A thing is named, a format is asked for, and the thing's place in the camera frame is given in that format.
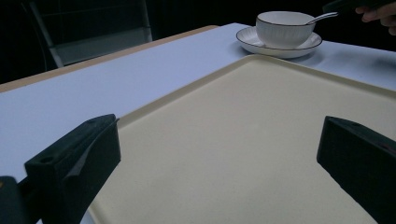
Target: saucer rim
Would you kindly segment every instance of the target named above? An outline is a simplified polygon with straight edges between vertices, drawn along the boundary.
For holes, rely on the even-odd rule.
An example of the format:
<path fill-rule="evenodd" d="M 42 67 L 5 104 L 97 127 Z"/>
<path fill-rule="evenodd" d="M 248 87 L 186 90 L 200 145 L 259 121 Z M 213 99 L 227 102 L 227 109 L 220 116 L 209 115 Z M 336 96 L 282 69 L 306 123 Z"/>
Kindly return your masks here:
<path fill-rule="evenodd" d="M 299 51 L 299 50 L 305 50 L 305 49 L 313 49 L 313 48 L 316 48 L 317 46 L 319 46 L 322 42 L 323 42 L 323 39 L 321 38 L 321 36 L 320 35 L 318 35 L 317 33 L 315 33 L 315 32 L 312 32 L 312 35 L 316 35 L 316 36 L 318 36 L 319 38 L 320 38 L 320 41 L 316 44 L 316 45 L 313 45 L 313 46 L 311 46 L 311 47 L 309 47 L 309 48 L 303 48 L 303 49 L 298 49 L 298 47 L 296 48 L 296 49 L 275 49 L 275 48 L 270 48 L 270 47 L 265 47 L 265 43 L 263 43 L 264 44 L 264 46 L 257 46 L 257 45 L 254 45 L 254 44 L 250 44 L 250 43 L 248 43 L 248 42 L 246 42 L 246 41 L 244 41 L 244 40 L 241 40 L 239 37 L 238 37 L 238 34 L 240 34 L 240 33 L 242 33 L 243 31 L 245 31 L 245 30 L 248 30 L 248 29 L 254 29 L 256 26 L 250 26 L 250 27 L 246 27 L 246 28 L 243 28 L 243 29 L 241 29 L 240 31 L 238 31 L 237 33 L 236 33 L 236 38 L 240 41 L 240 42 L 242 42 L 242 43 L 244 43 L 244 44 L 247 44 L 247 45 L 250 45 L 250 46 L 252 46 L 252 47 L 254 47 L 254 48 L 259 48 L 259 49 L 273 49 L 273 50 L 284 50 L 284 51 Z"/>

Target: tray rim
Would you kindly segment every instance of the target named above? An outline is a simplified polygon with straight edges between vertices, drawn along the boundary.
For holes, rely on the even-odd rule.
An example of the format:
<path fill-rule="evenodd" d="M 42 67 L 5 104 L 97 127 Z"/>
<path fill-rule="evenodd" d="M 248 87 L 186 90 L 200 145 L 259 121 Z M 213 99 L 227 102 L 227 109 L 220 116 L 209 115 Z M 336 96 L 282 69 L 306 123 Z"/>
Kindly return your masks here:
<path fill-rule="evenodd" d="M 239 59 L 236 62 L 233 62 L 226 66 L 223 66 L 220 69 L 217 69 L 204 77 L 198 78 L 195 81 L 193 81 L 192 83 L 182 86 L 181 88 L 179 88 L 177 90 L 170 91 L 169 93 L 165 94 L 164 96 L 159 97 L 159 98 L 137 108 L 136 110 L 131 111 L 131 112 L 121 116 L 120 121 L 118 122 L 118 127 L 119 127 L 119 129 L 121 129 L 124 126 L 130 124 L 131 122 L 134 122 L 135 120 L 138 120 L 138 119 L 144 117 L 148 113 L 153 112 L 158 108 L 161 108 L 163 105 L 167 105 L 167 104 L 175 101 L 176 99 L 183 97 L 185 94 L 187 94 L 189 92 L 198 90 L 199 88 L 210 83 L 211 81 L 214 81 L 220 77 L 226 76 L 229 72 L 233 71 L 234 69 L 236 69 L 240 66 L 243 66 L 247 63 L 250 63 L 252 61 L 255 61 L 255 60 L 263 60 L 268 63 L 287 67 L 291 70 L 299 70 L 299 71 L 301 71 L 305 74 L 311 75 L 311 76 L 315 75 L 319 78 L 329 79 L 330 81 L 337 82 L 342 85 L 348 85 L 353 88 L 365 89 L 366 91 L 370 91 L 375 94 L 386 95 L 387 97 L 396 99 L 396 91 L 393 91 L 390 89 L 378 87 L 376 85 L 368 84 L 368 83 L 350 79 L 347 77 L 340 77 L 334 73 L 320 71 L 320 70 L 312 68 L 312 67 L 285 61 L 283 59 L 275 58 L 272 56 L 260 55 L 260 54 L 250 54 L 250 55 L 244 56 L 243 58 Z"/>

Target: white table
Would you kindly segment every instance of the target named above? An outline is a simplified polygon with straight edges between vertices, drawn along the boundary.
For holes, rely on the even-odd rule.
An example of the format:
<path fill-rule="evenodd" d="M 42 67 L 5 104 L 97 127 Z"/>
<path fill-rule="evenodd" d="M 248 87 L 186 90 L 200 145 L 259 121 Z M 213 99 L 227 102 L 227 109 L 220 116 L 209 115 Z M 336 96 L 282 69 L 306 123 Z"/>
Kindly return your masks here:
<path fill-rule="evenodd" d="M 245 27 L 220 26 L 0 93 L 0 175 L 21 181 L 26 161 L 81 122 L 121 117 L 249 55 L 235 37 Z M 323 41 L 290 61 L 396 91 L 396 52 Z"/>

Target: dark background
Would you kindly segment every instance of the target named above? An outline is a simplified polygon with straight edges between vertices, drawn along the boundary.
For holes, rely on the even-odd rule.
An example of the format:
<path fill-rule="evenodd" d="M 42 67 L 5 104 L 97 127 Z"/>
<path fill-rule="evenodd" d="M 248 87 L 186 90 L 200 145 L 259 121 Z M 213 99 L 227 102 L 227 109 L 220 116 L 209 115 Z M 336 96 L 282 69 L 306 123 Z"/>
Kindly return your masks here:
<path fill-rule="evenodd" d="M 54 44 L 107 35 L 141 24 L 134 0 L 35 0 Z M 147 0 L 153 40 L 207 25 L 233 22 L 254 25 L 258 14 L 270 10 L 300 11 L 318 16 L 331 1 Z M 22 1 L 7 0 L 0 6 L 0 83 L 29 77 L 56 68 L 37 30 L 32 12 Z M 103 8 L 86 13 L 69 13 Z M 379 21 L 364 23 L 350 13 L 319 21 L 315 33 L 324 40 L 396 51 L 396 36 Z"/>

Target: white saucer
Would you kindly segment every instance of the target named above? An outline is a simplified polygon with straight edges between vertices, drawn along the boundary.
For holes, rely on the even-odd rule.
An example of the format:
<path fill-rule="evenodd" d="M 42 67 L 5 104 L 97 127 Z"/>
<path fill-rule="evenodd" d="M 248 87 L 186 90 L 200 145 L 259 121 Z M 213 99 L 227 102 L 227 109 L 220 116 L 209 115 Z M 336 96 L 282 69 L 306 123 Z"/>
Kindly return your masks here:
<path fill-rule="evenodd" d="M 265 44 L 257 37 L 255 26 L 238 31 L 238 33 L 236 33 L 236 38 L 239 40 L 242 48 L 251 53 L 274 56 L 280 59 L 304 56 L 314 51 L 322 42 L 319 35 L 312 33 L 312 35 L 296 49 L 271 49 L 265 47 Z"/>

